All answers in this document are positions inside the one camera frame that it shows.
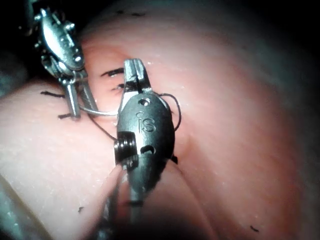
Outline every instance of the dark background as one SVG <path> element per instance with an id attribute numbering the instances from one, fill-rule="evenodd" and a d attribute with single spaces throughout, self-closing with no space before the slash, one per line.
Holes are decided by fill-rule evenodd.
<path id="1" fill-rule="evenodd" d="M 38 68 L 39 57 L 32 54 L 30 39 L 18 35 L 17 22 L 23 21 L 19 16 L 18 6 L 24 0 L 1 1 L 0 21 L 2 22 L 0 51 L 7 49 L 19 55 L 27 65 L 31 75 L 42 70 Z M 81 3 L 79 0 L 60 0 L 61 8 L 66 13 L 67 19 L 76 23 L 80 31 L 88 21 L 102 9 L 115 2 L 115 0 L 90 0 Z M 317 59 L 320 56 L 319 45 L 319 20 L 317 1 L 288 1 L 288 0 L 225 0 L 232 8 L 239 5 L 254 12 L 257 18 L 276 27 L 289 39 L 301 48 L 313 54 Z"/>

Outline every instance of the metal jaw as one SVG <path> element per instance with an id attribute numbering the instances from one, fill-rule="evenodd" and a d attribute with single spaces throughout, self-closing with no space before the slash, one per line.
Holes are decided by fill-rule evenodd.
<path id="1" fill-rule="evenodd" d="M 143 202 L 173 156 L 175 129 L 169 105 L 152 91 L 140 59 L 124 61 L 124 91 L 118 110 L 115 160 L 128 172 L 130 201 Z M 140 205 L 131 209 L 131 221 Z"/>
<path id="2" fill-rule="evenodd" d="M 88 84 L 88 73 L 81 45 L 75 39 L 75 24 L 60 21 L 49 9 L 40 9 L 34 17 L 37 28 L 37 43 L 44 68 L 61 84 L 71 117 L 81 117 L 78 94 L 84 107 L 98 111 Z"/>

